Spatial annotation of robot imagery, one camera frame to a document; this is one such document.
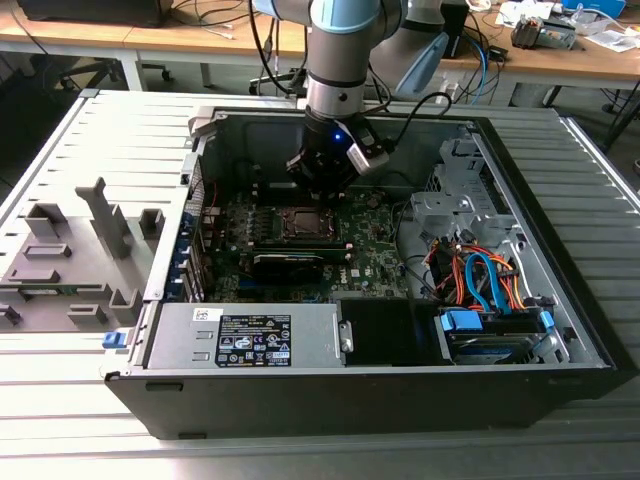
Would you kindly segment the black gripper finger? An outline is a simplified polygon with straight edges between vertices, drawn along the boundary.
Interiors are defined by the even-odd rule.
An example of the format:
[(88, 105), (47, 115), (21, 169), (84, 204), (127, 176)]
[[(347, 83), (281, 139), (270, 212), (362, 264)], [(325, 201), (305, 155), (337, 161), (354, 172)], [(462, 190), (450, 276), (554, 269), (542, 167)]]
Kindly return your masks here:
[(302, 151), (286, 162), (287, 173), (293, 182), (317, 201), (328, 198), (328, 180), (323, 166), (313, 153)]
[(327, 199), (337, 201), (345, 190), (359, 178), (359, 173), (353, 166), (346, 166), (333, 172), (328, 180)]

